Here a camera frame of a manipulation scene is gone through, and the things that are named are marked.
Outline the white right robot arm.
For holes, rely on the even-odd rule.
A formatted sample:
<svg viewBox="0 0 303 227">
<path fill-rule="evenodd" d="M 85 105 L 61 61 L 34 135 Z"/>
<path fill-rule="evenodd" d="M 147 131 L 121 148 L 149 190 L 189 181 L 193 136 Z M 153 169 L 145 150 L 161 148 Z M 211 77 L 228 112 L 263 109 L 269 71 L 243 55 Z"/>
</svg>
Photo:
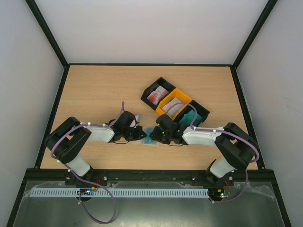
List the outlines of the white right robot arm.
<svg viewBox="0 0 303 227">
<path fill-rule="evenodd" d="M 206 170 L 206 179 L 211 185 L 217 185 L 231 171 L 245 171 L 249 163 L 259 158 L 256 141 L 232 122 L 224 127 L 204 128 L 193 123 L 180 124 L 163 114 L 156 123 L 150 138 L 159 143 L 199 144 L 218 148 L 223 157 L 215 159 Z"/>
</svg>

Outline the teal VIP credit card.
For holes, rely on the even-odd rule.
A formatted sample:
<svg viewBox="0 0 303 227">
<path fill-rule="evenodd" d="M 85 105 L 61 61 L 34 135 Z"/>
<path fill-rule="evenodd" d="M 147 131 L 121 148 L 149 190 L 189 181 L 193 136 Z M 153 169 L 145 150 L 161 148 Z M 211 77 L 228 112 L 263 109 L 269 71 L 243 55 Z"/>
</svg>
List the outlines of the teal VIP credit card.
<svg viewBox="0 0 303 227">
<path fill-rule="evenodd" d="M 145 129 L 146 137 L 144 138 L 144 143 L 148 145 L 155 145 L 156 141 L 150 137 L 150 134 L 153 132 L 154 127 L 149 127 Z"/>
</svg>

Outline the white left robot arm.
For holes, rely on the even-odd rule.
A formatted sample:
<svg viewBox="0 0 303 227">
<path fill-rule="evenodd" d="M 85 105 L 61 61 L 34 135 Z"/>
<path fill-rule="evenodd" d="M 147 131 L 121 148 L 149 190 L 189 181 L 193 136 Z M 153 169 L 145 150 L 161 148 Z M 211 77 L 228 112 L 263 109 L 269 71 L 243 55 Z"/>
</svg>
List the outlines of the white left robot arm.
<svg viewBox="0 0 303 227">
<path fill-rule="evenodd" d="M 92 169 L 80 155 L 86 142 L 115 143 L 121 138 L 130 142 L 146 136 L 143 127 L 139 125 L 139 116 L 122 111 L 116 119 L 102 125 L 84 123 L 75 117 L 69 117 L 47 136 L 45 146 L 51 151 L 52 158 L 83 177 Z"/>
</svg>

